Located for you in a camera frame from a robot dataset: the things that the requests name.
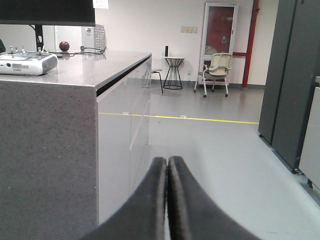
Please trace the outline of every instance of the monitor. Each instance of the monitor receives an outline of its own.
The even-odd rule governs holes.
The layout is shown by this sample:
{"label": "monitor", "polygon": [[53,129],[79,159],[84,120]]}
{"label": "monitor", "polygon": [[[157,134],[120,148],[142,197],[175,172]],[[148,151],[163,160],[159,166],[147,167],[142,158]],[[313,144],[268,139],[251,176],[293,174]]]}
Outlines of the monitor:
{"label": "monitor", "polygon": [[0,24],[34,25],[37,48],[42,25],[96,25],[93,0],[0,0]]}

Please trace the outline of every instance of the black edge trim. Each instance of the black edge trim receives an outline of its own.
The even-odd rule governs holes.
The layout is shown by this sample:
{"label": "black edge trim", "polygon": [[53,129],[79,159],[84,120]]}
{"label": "black edge trim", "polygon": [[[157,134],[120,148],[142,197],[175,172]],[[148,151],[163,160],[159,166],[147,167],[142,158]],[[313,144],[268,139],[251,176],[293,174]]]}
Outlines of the black edge trim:
{"label": "black edge trim", "polygon": [[127,71],[125,71],[124,73],[122,73],[121,75],[117,76],[115,79],[111,80],[110,82],[108,82],[107,84],[103,85],[102,87],[100,87],[97,91],[96,91],[96,96],[100,96],[101,94],[103,94],[107,89],[109,89],[111,86],[113,86],[114,84],[116,84],[117,82],[119,82],[121,79],[123,79],[126,75],[128,75],[129,73],[131,73],[134,69],[136,69],[137,67],[139,67],[141,64],[143,64],[144,62],[146,62],[147,60],[149,60],[151,58],[151,56],[145,58],[144,60],[142,60],[141,62],[137,63],[136,65],[134,65],[133,67],[131,67],[130,69],[128,69]]}

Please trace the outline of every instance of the gray countertop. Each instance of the gray countertop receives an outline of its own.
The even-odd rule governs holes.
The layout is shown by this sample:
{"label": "gray countertop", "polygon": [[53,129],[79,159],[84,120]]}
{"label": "gray countertop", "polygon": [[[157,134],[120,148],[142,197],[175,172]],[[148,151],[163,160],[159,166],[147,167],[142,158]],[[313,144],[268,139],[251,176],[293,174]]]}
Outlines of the gray countertop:
{"label": "gray countertop", "polygon": [[150,56],[151,53],[148,52],[133,51],[106,51],[105,57],[104,55],[76,55],[69,59],[60,58],[57,67],[45,75],[0,75],[0,82],[88,86],[98,90]]}

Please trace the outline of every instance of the red pipe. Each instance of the red pipe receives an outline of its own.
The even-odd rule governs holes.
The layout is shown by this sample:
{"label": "red pipe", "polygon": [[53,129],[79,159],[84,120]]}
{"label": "red pipe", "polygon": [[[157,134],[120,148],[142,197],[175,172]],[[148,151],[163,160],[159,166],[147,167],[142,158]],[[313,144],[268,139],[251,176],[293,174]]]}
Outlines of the red pipe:
{"label": "red pipe", "polygon": [[240,56],[240,57],[246,57],[247,53],[246,52],[233,52],[232,56]]}
{"label": "red pipe", "polygon": [[243,79],[242,79],[242,87],[243,88],[246,88],[248,85],[250,63],[251,63],[251,57],[252,57],[252,49],[254,46],[255,31],[256,31],[257,17],[258,17],[259,10],[260,10],[259,0],[253,0],[250,31],[249,31],[249,38],[248,38],[248,46],[247,46],[247,50],[246,50],[244,73],[243,73]]}

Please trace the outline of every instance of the gray metal cabinet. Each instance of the gray metal cabinet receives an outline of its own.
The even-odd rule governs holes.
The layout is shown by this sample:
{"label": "gray metal cabinet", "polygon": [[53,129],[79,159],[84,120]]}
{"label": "gray metal cabinet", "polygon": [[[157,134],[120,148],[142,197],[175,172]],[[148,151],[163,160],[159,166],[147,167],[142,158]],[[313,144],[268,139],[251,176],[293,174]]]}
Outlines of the gray metal cabinet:
{"label": "gray metal cabinet", "polygon": [[[276,30],[280,33],[274,33],[259,131],[293,170],[299,167],[315,78],[320,75],[319,12],[318,0],[279,1]],[[283,32],[282,16],[286,18]]]}

